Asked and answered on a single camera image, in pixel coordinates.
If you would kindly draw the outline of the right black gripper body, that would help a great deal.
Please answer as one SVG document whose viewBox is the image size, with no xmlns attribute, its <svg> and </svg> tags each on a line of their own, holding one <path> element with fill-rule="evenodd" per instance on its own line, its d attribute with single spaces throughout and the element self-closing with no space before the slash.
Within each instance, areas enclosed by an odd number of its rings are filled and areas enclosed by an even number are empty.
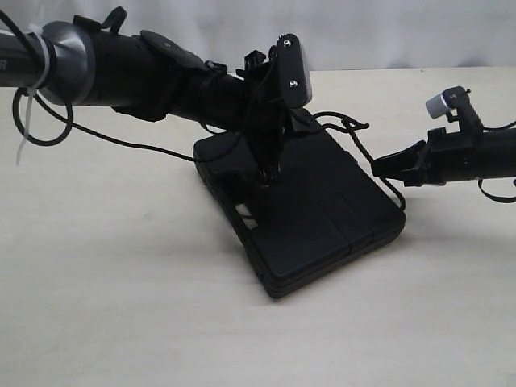
<svg viewBox="0 0 516 387">
<path fill-rule="evenodd" d="M 458 107 L 453 118 L 459 124 L 458 131 L 448 133 L 444 128 L 428 131 L 428 139 L 414 166 L 402 174 L 404 186 L 446 185 L 481 178 L 481 119 L 470 106 Z"/>
</svg>

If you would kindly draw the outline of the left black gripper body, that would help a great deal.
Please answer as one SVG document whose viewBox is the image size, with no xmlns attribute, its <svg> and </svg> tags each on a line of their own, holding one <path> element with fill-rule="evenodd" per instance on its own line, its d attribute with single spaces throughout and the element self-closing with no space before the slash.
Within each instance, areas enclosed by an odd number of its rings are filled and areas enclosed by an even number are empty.
<svg viewBox="0 0 516 387">
<path fill-rule="evenodd" d="M 259 169 L 279 169 L 281 153 L 293 138 L 292 111 L 280 91 L 278 48 L 265 55 L 257 50 L 244 57 L 248 108 L 244 114 L 243 137 Z"/>
</svg>

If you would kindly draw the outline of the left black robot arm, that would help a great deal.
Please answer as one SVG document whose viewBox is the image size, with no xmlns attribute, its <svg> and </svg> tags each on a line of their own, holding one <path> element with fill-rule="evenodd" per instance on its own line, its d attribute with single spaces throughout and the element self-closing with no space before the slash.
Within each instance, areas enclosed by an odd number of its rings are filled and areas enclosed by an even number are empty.
<svg viewBox="0 0 516 387">
<path fill-rule="evenodd" d="M 6 16 L 1 34 L 1 84 L 18 96 L 53 104 L 108 106 L 156 122 L 172 114 L 234 132 L 249 146 L 261 179 L 279 174 L 289 116 L 311 98 L 297 36 L 281 36 L 268 53 L 254 51 L 230 75 L 153 31 L 120 31 L 126 11 L 103 22 L 75 16 L 24 33 Z"/>
</svg>

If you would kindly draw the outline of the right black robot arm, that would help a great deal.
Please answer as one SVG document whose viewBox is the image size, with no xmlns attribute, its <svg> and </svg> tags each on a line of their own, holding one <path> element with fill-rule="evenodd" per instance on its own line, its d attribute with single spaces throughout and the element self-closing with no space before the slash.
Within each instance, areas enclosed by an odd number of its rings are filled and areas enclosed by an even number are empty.
<svg viewBox="0 0 516 387">
<path fill-rule="evenodd" d="M 428 131 L 426 140 L 375 159 L 373 175 L 407 187 L 514 177 L 515 129 L 487 131 L 472 107 L 456 112 L 458 131 Z"/>
</svg>

